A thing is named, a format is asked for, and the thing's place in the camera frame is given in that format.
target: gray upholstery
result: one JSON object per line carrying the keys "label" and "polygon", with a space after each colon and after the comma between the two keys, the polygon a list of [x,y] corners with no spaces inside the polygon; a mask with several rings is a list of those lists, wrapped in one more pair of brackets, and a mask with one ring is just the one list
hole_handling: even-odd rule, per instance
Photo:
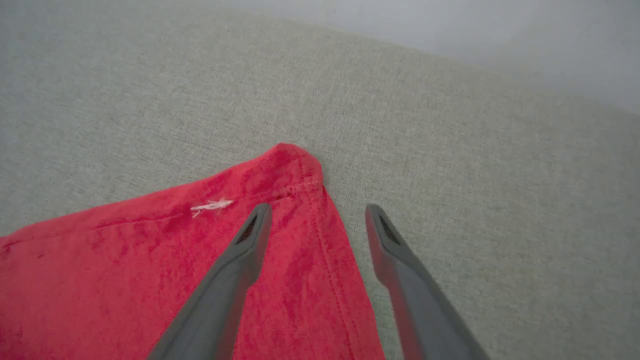
{"label": "gray upholstery", "polygon": [[308,149],[389,359],[382,205],[494,359],[640,357],[640,117],[197,0],[0,4],[0,233]]}

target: white thread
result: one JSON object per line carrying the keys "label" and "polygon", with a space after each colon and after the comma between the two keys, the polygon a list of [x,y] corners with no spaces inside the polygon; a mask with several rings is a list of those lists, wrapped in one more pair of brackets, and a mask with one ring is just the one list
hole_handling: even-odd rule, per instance
{"label": "white thread", "polygon": [[207,202],[208,204],[192,207],[191,210],[195,211],[196,213],[193,214],[191,218],[197,217],[204,210],[224,209],[227,206],[231,205],[233,203],[233,200],[225,200],[225,198],[222,198],[218,201],[207,200]]}

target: stitching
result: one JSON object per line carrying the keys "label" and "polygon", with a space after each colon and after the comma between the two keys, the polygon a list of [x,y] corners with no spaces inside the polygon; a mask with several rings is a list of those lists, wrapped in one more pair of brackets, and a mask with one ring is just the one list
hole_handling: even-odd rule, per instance
{"label": "stitching", "polygon": [[[300,161],[300,159],[298,159],[298,165],[300,166],[300,172],[302,173],[302,163]],[[351,332],[349,331],[349,328],[347,327],[346,324],[346,317],[344,316],[344,311],[342,310],[342,302],[340,301],[340,299],[338,298],[338,294],[335,291],[336,289],[336,284],[335,284],[335,280],[333,278],[333,272],[332,269],[329,267],[329,260],[328,260],[328,256],[326,253],[326,245],[324,243],[324,239],[323,237],[320,235],[320,227],[318,226],[318,223],[316,221],[316,216],[315,216],[315,211],[314,211],[314,206],[313,203],[311,201],[311,196],[310,193],[308,191],[308,188],[306,186],[304,186],[304,189],[302,189],[305,192],[305,195],[307,196],[307,203],[309,205],[309,207],[311,208],[311,214],[310,214],[310,219],[311,222],[313,223],[314,227],[316,228],[316,233],[318,236],[318,241],[320,242],[320,249],[322,250],[323,253],[323,258],[324,258],[324,265],[326,266],[327,272],[329,273],[329,282],[331,283],[331,288],[333,291],[333,296],[335,298],[336,303],[338,304],[338,311],[340,311],[340,317],[342,318],[342,326],[344,326],[344,330],[347,333],[347,342],[349,344],[349,354],[351,355],[352,359],[355,359],[355,355],[354,355],[354,351],[353,351],[353,345],[352,345],[352,341],[351,341]]]}
{"label": "stitching", "polygon": [[[289,197],[289,196],[294,195],[296,193],[302,192],[304,190],[304,186],[305,185],[319,183],[318,180],[308,181],[309,179],[313,179],[313,178],[312,177],[306,177],[306,178],[303,178],[302,182],[300,182],[300,183],[296,183],[296,184],[293,184],[293,185],[282,186],[282,187],[280,187],[280,188],[278,188],[276,190],[273,190],[271,192],[271,196],[270,197],[264,197],[265,195],[267,195],[267,193],[263,192],[263,193],[254,195],[252,197],[247,197],[247,198],[244,198],[244,199],[245,200],[262,199],[263,202],[269,202],[271,200],[280,200],[280,199],[283,199],[284,197]],[[144,219],[144,220],[114,222],[114,223],[111,223],[111,224],[104,224],[104,225],[100,225],[100,226],[89,227],[87,229],[80,229],[80,230],[76,230],[76,231],[67,231],[67,232],[61,233],[61,234],[55,234],[55,235],[49,235],[49,236],[39,236],[37,238],[9,241],[7,243],[0,244],[0,246],[2,246],[2,248],[6,249],[6,248],[11,247],[13,245],[18,245],[20,243],[26,243],[26,242],[37,241],[37,240],[47,240],[47,239],[59,238],[59,237],[66,236],[66,235],[69,235],[69,234],[78,234],[78,233],[85,233],[87,231],[92,231],[92,230],[104,229],[104,228],[109,227],[109,226],[125,225],[125,224],[138,224],[138,223],[142,223],[142,222],[156,222],[156,221],[168,220],[168,219],[171,219],[171,218],[177,218],[177,217],[184,216],[185,213],[186,213],[186,211],[184,209],[181,209],[180,211],[178,211],[176,213],[169,213],[169,214],[167,214],[167,215],[165,215],[163,217],[150,218],[150,219]],[[8,239],[10,236],[11,235],[3,236],[2,240]]]}

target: crumpled fabric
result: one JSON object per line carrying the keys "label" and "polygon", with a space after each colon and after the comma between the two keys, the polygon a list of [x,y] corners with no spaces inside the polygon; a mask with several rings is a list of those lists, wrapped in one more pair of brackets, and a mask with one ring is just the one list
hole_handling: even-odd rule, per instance
{"label": "crumpled fabric", "polygon": [[[193,206],[221,199],[233,203],[193,217]],[[145,358],[261,202],[273,208],[271,236],[234,359],[383,359],[321,166],[287,144],[1,238],[0,358]]]}

